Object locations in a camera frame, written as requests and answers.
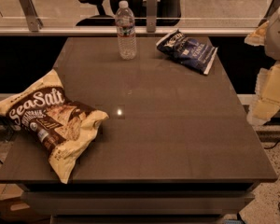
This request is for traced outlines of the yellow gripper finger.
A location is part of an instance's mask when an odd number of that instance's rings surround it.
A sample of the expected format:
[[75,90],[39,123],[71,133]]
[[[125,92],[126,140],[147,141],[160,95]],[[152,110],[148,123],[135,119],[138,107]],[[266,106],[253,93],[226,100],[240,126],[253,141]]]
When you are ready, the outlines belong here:
[[247,121],[251,125],[263,125],[280,110],[280,61],[270,69],[259,70],[255,96],[248,108]]
[[245,38],[245,43],[250,46],[263,46],[265,43],[266,32],[269,22],[264,22],[253,33]]

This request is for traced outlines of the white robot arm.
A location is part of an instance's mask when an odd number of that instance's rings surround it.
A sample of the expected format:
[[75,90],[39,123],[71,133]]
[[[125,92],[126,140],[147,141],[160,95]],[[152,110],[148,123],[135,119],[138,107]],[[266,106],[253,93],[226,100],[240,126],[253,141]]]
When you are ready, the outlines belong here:
[[275,60],[270,69],[257,75],[255,96],[248,108],[247,121],[253,126],[268,122],[280,110],[280,7],[268,21],[245,38],[250,46],[263,46],[265,54]]

